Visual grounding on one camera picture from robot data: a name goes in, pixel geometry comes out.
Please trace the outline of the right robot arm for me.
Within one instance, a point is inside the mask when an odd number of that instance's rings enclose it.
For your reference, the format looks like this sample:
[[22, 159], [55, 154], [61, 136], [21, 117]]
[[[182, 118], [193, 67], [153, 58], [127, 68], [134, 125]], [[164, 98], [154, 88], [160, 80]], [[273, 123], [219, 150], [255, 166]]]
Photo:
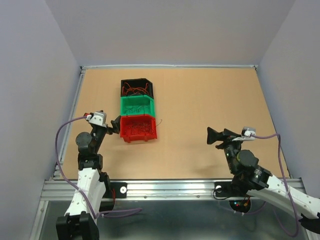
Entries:
[[207, 128], [208, 145], [219, 142], [216, 149], [223, 150], [231, 182], [218, 183], [212, 196], [216, 200], [233, 197], [256, 197], [287, 212], [295, 218], [296, 225], [319, 234], [320, 200], [289, 186], [286, 178], [279, 179], [259, 165], [259, 159], [248, 149], [245, 141], [258, 139], [255, 128], [244, 127], [240, 134], [229, 129], [221, 132]]

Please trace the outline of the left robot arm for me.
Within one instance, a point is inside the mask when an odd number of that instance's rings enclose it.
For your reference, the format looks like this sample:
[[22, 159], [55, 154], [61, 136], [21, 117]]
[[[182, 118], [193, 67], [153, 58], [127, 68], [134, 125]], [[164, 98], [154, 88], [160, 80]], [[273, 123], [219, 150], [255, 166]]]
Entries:
[[121, 117], [106, 123], [103, 111], [86, 113], [82, 116], [92, 127], [91, 132], [81, 132], [75, 142], [78, 147], [77, 182], [71, 182], [64, 173], [62, 178], [74, 188], [72, 200], [65, 214], [56, 220], [56, 232], [60, 240], [98, 240], [100, 238], [97, 220], [99, 218], [126, 218], [142, 211], [141, 208], [125, 210], [101, 210], [103, 197], [116, 198], [109, 175], [102, 171], [103, 156], [98, 153], [106, 135], [119, 134]]

